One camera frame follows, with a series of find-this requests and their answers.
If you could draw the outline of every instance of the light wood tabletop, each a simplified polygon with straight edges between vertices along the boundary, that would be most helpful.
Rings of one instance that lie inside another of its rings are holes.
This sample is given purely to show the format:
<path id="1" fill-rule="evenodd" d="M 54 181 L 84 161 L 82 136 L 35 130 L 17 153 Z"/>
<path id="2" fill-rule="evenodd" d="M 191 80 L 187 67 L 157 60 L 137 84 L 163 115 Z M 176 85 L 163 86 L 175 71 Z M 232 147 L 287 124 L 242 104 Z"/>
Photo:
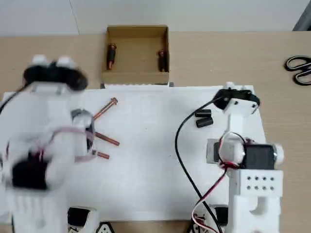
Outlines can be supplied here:
<path id="1" fill-rule="evenodd" d="M 298 86 L 283 68 L 291 55 L 311 55 L 310 32 L 194 33 L 170 32 L 170 81 L 175 86 L 254 86 L 268 142 L 285 150 L 282 233 L 307 232 L 311 218 L 311 87 Z M 100 88 L 104 35 L 0 37 L 0 93 L 21 85 L 34 54 L 66 54 Z M 186 221 L 116 222 L 116 233 L 181 233 Z"/>

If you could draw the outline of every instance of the cardboard box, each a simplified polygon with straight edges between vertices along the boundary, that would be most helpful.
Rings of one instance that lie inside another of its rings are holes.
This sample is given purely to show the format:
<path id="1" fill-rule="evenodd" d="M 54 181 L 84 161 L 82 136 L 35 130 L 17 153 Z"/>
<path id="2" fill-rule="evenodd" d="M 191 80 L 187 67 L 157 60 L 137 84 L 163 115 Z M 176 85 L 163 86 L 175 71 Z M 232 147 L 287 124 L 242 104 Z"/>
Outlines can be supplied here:
<path id="1" fill-rule="evenodd" d="M 117 46 L 113 67 L 107 70 L 107 47 Z M 109 26 L 107 28 L 103 80 L 104 84 L 168 84 L 169 72 L 158 69 L 158 51 L 167 52 L 169 71 L 168 27 Z"/>

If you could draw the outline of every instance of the scissors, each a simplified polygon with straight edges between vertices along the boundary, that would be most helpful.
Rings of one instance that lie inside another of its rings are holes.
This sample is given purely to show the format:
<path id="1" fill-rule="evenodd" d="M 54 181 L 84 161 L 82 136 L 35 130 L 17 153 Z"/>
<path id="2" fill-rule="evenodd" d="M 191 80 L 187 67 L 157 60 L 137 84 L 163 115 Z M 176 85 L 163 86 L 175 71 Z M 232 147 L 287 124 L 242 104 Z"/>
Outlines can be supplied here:
<path id="1" fill-rule="evenodd" d="M 297 65 L 297 66 L 290 66 L 290 63 L 295 60 L 301 60 L 304 63 Z M 301 86 L 308 86 L 311 85 L 311 79 L 304 80 L 301 77 L 307 76 L 311 74 L 311 57 L 308 56 L 293 56 L 286 60 L 284 67 L 287 71 L 297 71 L 300 70 L 301 72 L 295 74 L 293 76 L 293 81 Z"/>

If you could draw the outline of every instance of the white board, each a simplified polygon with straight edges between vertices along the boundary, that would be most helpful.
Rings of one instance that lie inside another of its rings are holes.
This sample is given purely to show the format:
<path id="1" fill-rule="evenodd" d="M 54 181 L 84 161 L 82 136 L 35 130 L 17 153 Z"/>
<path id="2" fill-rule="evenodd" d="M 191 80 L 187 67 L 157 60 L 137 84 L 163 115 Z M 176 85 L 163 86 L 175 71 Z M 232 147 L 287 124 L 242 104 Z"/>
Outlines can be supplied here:
<path id="1" fill-rule="evenodd" d="M 111 157 L 74 166 L 67 179 L 69 203 L 94 207 L 108 221 L 189 219 L 198 197 L 178 163 L 175 133 L 182 120 L 220 88 L 147 86 L 85 91 L 80 105 L 94 114 L 112 97 L 118 99 L 118 105 L 95 122 L 95 129 L 118 140 L 120 146 L 96 140 L 97 149 Z M 227 125 L 220 109 L 208 108 L 214 124 L 198 129 L 191 118 L 178 140 L 180 155 L 202 193 L 222 173 L 206 163 L 207 139 L 219 138 Z M 244 136 L 265 142 L 259 111 L 246 118 L 244 126 Z M 227 178 L 208 201 L 228 202 Z"/>

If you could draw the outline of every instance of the white robotic arm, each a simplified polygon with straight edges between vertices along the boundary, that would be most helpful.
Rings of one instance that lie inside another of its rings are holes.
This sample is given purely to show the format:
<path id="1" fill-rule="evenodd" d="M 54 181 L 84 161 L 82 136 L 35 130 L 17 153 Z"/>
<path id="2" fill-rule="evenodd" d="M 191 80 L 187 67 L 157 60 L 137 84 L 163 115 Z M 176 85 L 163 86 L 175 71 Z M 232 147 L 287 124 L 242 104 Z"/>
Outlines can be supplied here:
<path id="1" fill-rule="evenodd" d="M 241 91 L 245 94 L 246 88 L 236 90 L 233 83 L 228 83 L 222 91 L 221 94 L 227 97 L 215 105 L 228 115 L 228 126 L 219 142 L 219 159 L 215 159 L 212 143 L 207 146 L 207 161 L 231 162 L 239 166 L 228 171 L 229 203 L 225 232 L 279 233 L 283 172 L 276 170 L 275 165 L 284 160 L 283 148 L 280 144 L 256 144 L 242 136 L 244 118 L 259 108 L 256 96 L 249 91 L 251 98 L 245 98 Z M 206 225 L 215 227 L 210 215 L 207 213 L 206 216 Z"/>
<path id="2" fill-rule="evenodd" d="M 77 158 L 95 157 L 93 117 L 85 110 L 73 111 L 71 103 L 72 95 L 86 88 L 87 79 L 68 57 L 49 63 L 40 55 L 25 70 L 24 81 L 30 92 L 17 95 L 1 114 L 2 126 L 22 114 L 10 132 L 3 132 L 7 145 L 2 177 L 14 229 L 67 233 L 64 181 Z M 90 210 L 87 217 L 81 232 L 94 232 L 99 214 Z"/>

